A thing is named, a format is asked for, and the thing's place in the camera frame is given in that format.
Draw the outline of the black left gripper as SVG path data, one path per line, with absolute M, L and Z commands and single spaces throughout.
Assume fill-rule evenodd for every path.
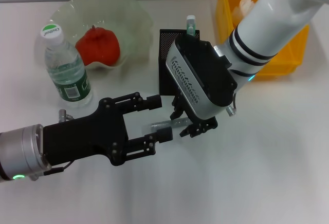
M 93 155 L 112 158 L 124 145 L 124 162 L 155 155 L 155 144 L 172 140 L 172 128 L 128 141 L 123 113 L 162 107 L 160 95 L 144 99 L 139 92 L 100 100 L 91 115 L 44 127 L 44 155 L 50 165 L 79 160 Z

